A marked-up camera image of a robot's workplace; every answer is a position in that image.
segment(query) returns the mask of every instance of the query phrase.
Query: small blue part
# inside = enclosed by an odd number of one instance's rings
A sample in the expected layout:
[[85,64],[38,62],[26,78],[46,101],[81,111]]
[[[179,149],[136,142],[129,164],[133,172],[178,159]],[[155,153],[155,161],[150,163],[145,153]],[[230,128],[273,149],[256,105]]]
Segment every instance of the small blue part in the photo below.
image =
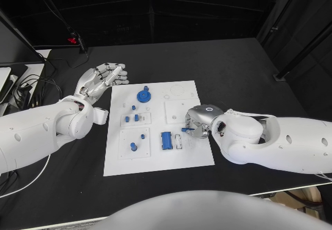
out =
[[137,150],[137,146],[135,143],[130,144],[130,147],[132,147],[132,151],[136,151]]
[[172,134],[171,132],[163,132],[162,133],[162,147],[163,147],[163,150],[172,150],[174,149],[174,146],[172,146],[172,138],[171,138]]
[[188,130],[195,130],[195,129],[194,128],[182,128],[182,132],[185,132]]
[[137,100],[142,103],[146,103],[150,100],[150,92],[149,92],[149,87],[148,86],[145,86],[145,90],[139,92]]

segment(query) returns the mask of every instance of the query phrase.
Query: blue screw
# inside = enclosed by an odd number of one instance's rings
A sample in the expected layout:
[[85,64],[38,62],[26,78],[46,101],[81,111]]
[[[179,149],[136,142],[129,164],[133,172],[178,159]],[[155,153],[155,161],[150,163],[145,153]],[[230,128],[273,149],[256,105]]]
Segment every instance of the blue screw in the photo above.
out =
[[136,151],[137,150],[137,146],[135,143],[130,144],[130,147],[132,147],[132,151]]

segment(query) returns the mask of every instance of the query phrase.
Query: metal pole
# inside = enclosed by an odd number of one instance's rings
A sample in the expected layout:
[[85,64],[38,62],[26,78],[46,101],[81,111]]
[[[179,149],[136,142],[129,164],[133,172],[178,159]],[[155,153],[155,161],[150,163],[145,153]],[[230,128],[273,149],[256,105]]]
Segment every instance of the metal pole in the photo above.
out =
[[322,43],[325,38],[332,34],[332,22],[327,25],[315,39],[309,42],[301,53],[296,55],[295,59],[290,61],[288,66],[283,68],[279,74],[276,74],[273,77],[277,81],[282,81],[285,79],[285,76],[292,71],[295,66],[301,63],[301,61],[305,59],[305,57],[309,55],[312,50],[316,48],[316,46]]
[[285,7],[283,7],[283,10],[282,10],[282,12],[280,12],[280,15],[279,15],[279,17],[277,17],[277,19],[276,19],[276,21],[275,21],[275,24],[273,24],[273,26],[272,26],[272,28],[270,28],[270,31],[269,31],[269,33],[267,33],[267,35],[266,35],[266,38],[264,38],[263,42],[262,42],[262,46],[266,45],[266,42],[267,42],[267,40],[269,40],[269,38],[270,38],[270,36],[272,36],[272,33],[273,33],[275,31],[279,30],[279,22],[280,22],[280,20],[282,20],[282,17],[283,17],[283,15],[285,15],[285,12],[288,11],[290,2],[292,2],[292,0],[288,1],[286,5],[285,5]]

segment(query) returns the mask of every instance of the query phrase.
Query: robotic hand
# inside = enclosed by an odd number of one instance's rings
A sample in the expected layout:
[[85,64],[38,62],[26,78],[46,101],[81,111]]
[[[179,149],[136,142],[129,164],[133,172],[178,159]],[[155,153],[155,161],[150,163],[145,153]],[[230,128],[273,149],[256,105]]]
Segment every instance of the robotic hand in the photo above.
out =
[[80,78],[74,96],[0,117],[0,173],[19,169],[64,144],[85,137],[93,124],[104,125],[109,111],[94,108],[104,91],[129,84],[124,64],[106,63]]
[[[267,118],[257,121],[253,116]],[[200,105],[189,109],[185,125],[194,137],[207,138],[211,131],[233,163],[256,163],[296,173],[332,173],[332,122],[233,109],[224,113],[214,105]]]

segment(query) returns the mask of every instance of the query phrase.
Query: blue rectangular block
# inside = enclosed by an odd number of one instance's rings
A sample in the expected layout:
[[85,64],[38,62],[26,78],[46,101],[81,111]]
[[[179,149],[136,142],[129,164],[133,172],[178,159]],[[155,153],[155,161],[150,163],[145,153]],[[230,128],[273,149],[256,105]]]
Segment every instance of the blue rectangular block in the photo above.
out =
[[162,133],[162,147],[163,147],[163,150],[172,150],[174,149],[174,146],[172,146],[172,138],[171,138],[172,134],[171,132],[163,132]]

